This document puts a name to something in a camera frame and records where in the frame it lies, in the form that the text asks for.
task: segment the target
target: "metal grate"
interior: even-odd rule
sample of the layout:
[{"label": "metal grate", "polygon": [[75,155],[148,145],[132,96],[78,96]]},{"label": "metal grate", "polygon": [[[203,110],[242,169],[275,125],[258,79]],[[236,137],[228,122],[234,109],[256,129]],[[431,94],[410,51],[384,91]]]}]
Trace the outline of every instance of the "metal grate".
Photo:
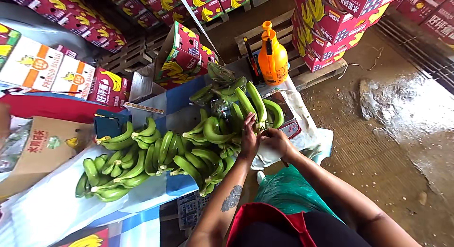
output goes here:
[{"label": "metal grate", "polygon": [[405,53],[408,59],[426,77],[433,78],[454,94],[454,62],[419,40],[417,36],[407,33],[391,17],[383,15],[375,29],[394,43],[399,52]]}]

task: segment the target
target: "white shoe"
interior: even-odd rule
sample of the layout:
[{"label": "white shoe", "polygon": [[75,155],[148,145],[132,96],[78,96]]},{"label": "white shoe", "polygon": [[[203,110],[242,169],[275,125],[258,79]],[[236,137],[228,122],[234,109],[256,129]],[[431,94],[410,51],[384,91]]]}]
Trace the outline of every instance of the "white shoe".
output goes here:
[{"label": "white shoe", "polygon": [[262,171],[257,172],[257,183],[260,185],[260,183],[265,179],[265,174]]}]

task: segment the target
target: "forearm tattoo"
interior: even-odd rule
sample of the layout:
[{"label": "forearm tattoo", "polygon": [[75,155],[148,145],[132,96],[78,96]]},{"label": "forearm tattoo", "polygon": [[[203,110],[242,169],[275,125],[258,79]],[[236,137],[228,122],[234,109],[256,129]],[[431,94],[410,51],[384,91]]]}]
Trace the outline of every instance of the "forearm tattoo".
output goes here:
[{"label": "forearm tattoo", "polygon": [[238,201],[240,201],[242,189],[243,188],[240,185],[236,185],[233,187],[233,189],[230,191],[230,195],[223,202],[223,206],[221,207],[222,212],[226,212],[226,211],[230,210],[231,208],[234,208],[237,206]]}]

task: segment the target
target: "red apron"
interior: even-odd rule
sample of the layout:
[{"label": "red apron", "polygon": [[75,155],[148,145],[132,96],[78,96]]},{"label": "red apron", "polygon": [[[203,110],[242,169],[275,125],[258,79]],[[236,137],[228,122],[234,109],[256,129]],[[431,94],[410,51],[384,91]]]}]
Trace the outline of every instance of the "red apron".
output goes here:
[{"label": "red apron", "polygon": [[285,215],[277,208],[265,203],[247,203],[240,207],[233,219],[226,246],[231,246],[238,232],[257,221],[268,223],[287,232],[293,231],[300,236],[304,247],[316,247],[306,229],[303,212]]}]

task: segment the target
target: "clear plastic wrap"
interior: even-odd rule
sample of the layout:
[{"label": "clear plastic wrap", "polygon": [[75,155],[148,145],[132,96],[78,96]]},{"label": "clear plastic wrap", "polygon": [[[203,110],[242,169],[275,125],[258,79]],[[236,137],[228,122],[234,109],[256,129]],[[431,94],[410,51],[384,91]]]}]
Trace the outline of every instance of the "clear plastic wrap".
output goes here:
[{"label": "clear plastic wrap", "polygon": [[286,215],[317,210],[339,219],[293,165],[267,175],[254,202],[270,204]]}]

